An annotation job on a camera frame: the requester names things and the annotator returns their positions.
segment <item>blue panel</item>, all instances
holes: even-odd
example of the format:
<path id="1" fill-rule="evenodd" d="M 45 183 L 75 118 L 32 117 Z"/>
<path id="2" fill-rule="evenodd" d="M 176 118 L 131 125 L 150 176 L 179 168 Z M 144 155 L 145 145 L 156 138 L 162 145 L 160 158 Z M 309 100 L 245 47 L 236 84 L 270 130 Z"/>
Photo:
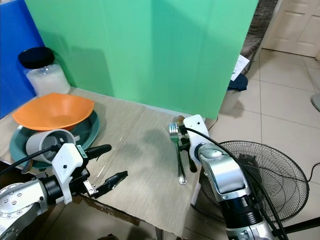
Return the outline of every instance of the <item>blue panel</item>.
<path id="1" fill-rule="evenodd" d="M 44 43 L 23 0 L 0 4 L 0 118 L 36 94 L 18 61 L 22 51 Z"/>

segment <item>paper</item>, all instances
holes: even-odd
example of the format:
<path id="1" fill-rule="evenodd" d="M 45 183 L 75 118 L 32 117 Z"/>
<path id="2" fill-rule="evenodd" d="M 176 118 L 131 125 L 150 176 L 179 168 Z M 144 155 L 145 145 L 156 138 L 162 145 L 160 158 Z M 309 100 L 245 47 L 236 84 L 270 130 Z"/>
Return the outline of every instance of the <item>paper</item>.
<path id="1" fill-rule="evenodd" d="M 236 78 L 239 76 L 239 74 L 242 72 L 242 70 L 247 66 L 249 62 L 250 62 L 249 59 L 245 58 L 242 55 L 239 55 L 231 76 L 232 81 L 236 80 Z"/>

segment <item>white door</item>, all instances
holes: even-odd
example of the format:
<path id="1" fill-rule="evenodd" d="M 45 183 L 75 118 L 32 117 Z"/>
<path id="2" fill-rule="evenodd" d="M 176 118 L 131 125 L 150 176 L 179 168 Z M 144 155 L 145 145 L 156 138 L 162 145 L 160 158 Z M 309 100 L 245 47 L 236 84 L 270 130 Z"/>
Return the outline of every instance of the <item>white door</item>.
<path id="1" fill-rule="evenodd" d="M 320 51 L 320 0 L 283 0 L 263 48 L 315 57 Z"/>

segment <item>fan grille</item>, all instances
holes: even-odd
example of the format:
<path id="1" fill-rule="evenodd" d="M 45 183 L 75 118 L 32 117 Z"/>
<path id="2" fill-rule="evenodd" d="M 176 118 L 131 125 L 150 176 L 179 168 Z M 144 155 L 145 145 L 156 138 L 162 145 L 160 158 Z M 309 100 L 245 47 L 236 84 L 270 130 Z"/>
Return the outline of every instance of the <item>fan grille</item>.
<path id="1" fill-rule="evenodd" d="M 282 222 L 293 218 L 305 206 L 309 184 L 304 172 L 290 157 L 256 142 L 225 141 L 221 145 L 261 181 Z M 208 178 L 201 174 L 199 182 L 206 197 L 218 205 Z M 267 201 L 262 198 L 262 202 L 266 214 L 275 222 Z"/>

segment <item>green backdrop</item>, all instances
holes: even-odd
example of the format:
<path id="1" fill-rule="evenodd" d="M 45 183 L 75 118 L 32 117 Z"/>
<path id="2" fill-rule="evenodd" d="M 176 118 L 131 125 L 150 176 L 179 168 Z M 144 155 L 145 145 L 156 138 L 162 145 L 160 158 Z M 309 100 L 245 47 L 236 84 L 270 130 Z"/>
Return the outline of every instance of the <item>green backdrop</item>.
<path id="1" fill-rule="evenodd" d="M 72 86 L 216 118 L 258 0 L 26 0 Z"/>

